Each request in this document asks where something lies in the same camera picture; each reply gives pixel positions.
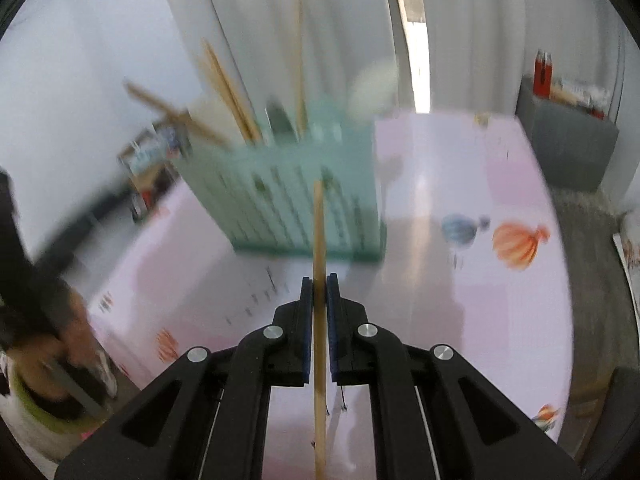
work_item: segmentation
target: triangular cutout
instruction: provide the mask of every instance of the triangular cutout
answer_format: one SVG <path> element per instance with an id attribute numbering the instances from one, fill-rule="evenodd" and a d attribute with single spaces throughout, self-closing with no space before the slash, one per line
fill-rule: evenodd
<path id="1" fill-rule="evenodd" d="M 178 397 L 180 381 L 172 381 L 122 427 L 122 434 L 143 446 L 153 447 L 158 442 L 162 428 Z"/>
<path id="2" fill-rule="evenodd" d="M 462 394 L 471 410 L 480 439 L 486 446 L 500 442 L 502 439 L 517 433 L 518 425 L 503 412 L 487 395 L 469 378 L 458 380 Z"/>

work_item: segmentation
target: black sleeve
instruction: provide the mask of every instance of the black sleeve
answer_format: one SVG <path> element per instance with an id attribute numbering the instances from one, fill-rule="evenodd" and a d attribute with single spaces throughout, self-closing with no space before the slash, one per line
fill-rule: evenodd
<path id="1" fill-rule="evenodd" d="M 19 344 L 35 333 L 57 334 L 68 321 L 65 313 L 60 323 L 53 323 L 46 311 L 52 304 L 66 305 L 68 287 L 57 277 L 37 272 L 20 241 L 14 222 L 14 202 L 7 174 L 0 171 L 0 345 Z"/>

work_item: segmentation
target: gray box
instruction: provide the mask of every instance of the gray box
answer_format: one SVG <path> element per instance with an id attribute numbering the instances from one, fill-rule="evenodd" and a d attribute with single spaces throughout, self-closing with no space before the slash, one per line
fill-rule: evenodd
<path id="1" fill-rule="evenodd" d="M 533 95 L 522 78 L 516 115 L 550 186 L 596 191 L 618 140 L 618 128 L 567 105 Z"/>

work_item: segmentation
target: white curtain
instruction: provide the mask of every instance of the white curtain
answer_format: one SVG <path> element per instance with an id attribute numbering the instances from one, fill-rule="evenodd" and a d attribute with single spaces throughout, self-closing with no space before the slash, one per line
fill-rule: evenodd
<path id="1" fill-rule="evenodd" d="M 433 108 L 513 114 L 539 48 L 554 73 L 616 86 L 620 19 L 608 0 L 424 0 L 424 8 Z"/>
<path id="2" fill-rule="evenodd" d="M 187 49 L 208 39 L 258 119 L 270 99 L 294 110 L 298 0 L 168 0 Z M 387 0 L 302 0 L 305 90 L 343 102 L 358 72 L 395 56 Z"/>

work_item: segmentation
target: black chair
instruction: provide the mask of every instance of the black chair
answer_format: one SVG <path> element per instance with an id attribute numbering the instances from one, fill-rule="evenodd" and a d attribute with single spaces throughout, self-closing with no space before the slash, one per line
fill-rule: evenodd
<path id="1" fill-rule="evenodd" d="M 587 480 L 640 478 L 640 372 L 614 370 L 609 383 L 570 397 L 572 404 L 596 402 L 575 457 Z"/>

